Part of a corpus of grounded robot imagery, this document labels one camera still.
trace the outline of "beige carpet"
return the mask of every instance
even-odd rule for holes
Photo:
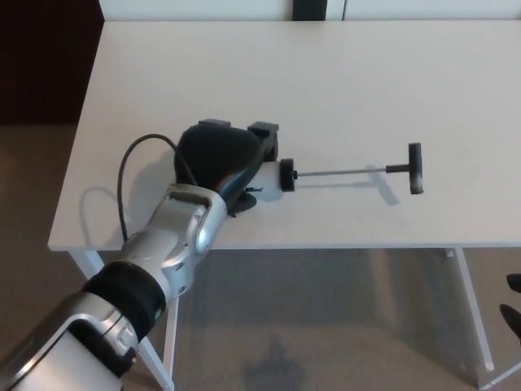
[[[0,128],[0,355],[83,281],[46,247],[73,137],[72,127]],[[466,255],[497,367],[521,361],[497,309],[521,309],[505,283],[521,250]],[[459,287],[440,250],[213,252],[181,300],[176,390],[474,389]],[[160,354],[163,333],[151,336]],[[495,389],[519,388],[521,373]],[[139,363],[125,389],[158,387]]]

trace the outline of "table leg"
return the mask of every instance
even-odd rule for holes
[[[519,371],[519,369],[521,369],[521,362],[519,361],[519,359],[517,359],[514,363],[510,364],[510,366],[507,367],[506,369],[502,368],[500,375],[494,376],[491,380],[487,380],[485,382],[480,382],[479,389],[482,389],[482,390],[490,389],[491,387],[493,387],[500,381],[503,381],[504,379],[506,379],[508,376]]]
[[[169,314],[166,321],[166,335],[164,338],[163,364],[169,372],[170,377],[173,376],[173,357],[176,347],[177,332],[177,312],[179,311],[179,297],[170,302]]]
[[[471,309],[472,322],[474,324],[475,336],[481,353],[481,359],[487,371],[494,370],[494,363],[492,360],[492,353],[488,346],[487,335],[483,325],[483,319],[479,312],[478,301],[475,296],[474,287],[472,286],[471,274],[466,264],[465,254],[463,248],[451,248],[446,251],[447,257],[452,257],[458,264],[458,270],[462,279],[463,288],[465,290],[466,300]]]
[[[87,279],[96,275],[103,268],[103,260],[97,251],[71,250],[69,253]],[[174,391],[172,376],[164,368],[148,338],[142,339],[138,354],[160,386],[165,390]]]

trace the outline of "white cabinet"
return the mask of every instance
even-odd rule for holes
[[[521,0],[348,0],[346,20],[520,19]]]

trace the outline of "dark brown wall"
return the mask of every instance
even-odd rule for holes
[[[0,0],[0,125],[77,123],[102,27],[98,0]]]

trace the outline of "black object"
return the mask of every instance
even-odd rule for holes
[[[422,166],[422,144],[409,144],[409,163],[407,165],[388,165],[385,172],[409,173],[409,186],[411,194],[423,193],[423,166]]]
[[[293,159],[282,159],[279,163],[280,189],[284,192],[295,191],[295,180],[298,173],[295,171]]]
[[[177,145],[187,165],[174,158],[178,183],[190,183],[190,167],[198,186],[215,191],[233,210],[264,161],[259,138],[253,132],[233,128],[229,122],[201,121],[186,130]]]
[[[257,121],[248,126],[247,130],[260,140],[264,161],[276,161],[278,156],[278,125]]]
[[[506,282],[514,292],[521,293],[521,274],[507,275]]]
[[[293,0],[293,21],[326,20],[327,0]]]
[[[186,164],[186,160],[184,159],[184,157],[178,151],[177,145],[174,144],[170,138],[163,136],[162,134],[146,134],[146,135],[138,138],[132,144],[130,144],[130,147],[127,149],[127,151],[123,155],[123,159],[121,159],[120,169],[117,173],[117,212],[118,212],[118,216],[120,218],[121,234],[123,235],[124,242],[127,241],[129,236],[127,234],[125,216],[123,215],[123,200],[122,200],[122,194],[121,194],[121,192],[122,192],[121,188],[123,187],[123,173],[125,171],[125,165],[127,164],[127,160],[129,159],[130,153],[132,153],[132,151],[134,150],[135,147],[138,146],[138,144],[140,144],[143,141],[146,141],[150,138],[157,138],[159,140],[163,140],[174,150],[177,161],[184,168],[184,172],[186,173],[186,180],[188,181],[188,183],[197,186],[197,182],[194,179],[194,174],[191,172],[190,167],[188,167],[188,165]]]
[[[521,274],[507,275],[506,282],[514,292],[521,293]],[[499,310],[510,330],[521,342],[521,314],[507,304],[499,305]]]
[[[102,335],[82,320],[71,324],[68,331],[118,378],[130,371],[137,353],[133,348],[120,357]]]
[[[82,291],[114,305],[130,321],[139,340],[147,336],[166,308],[163,291],[155,279],[141,267],[123,261],[103,267]]]
[[[499,305],[499,310],[506,324],[510,327],[510,330],[512,330],[521,341],[521,314],[507,304]]]

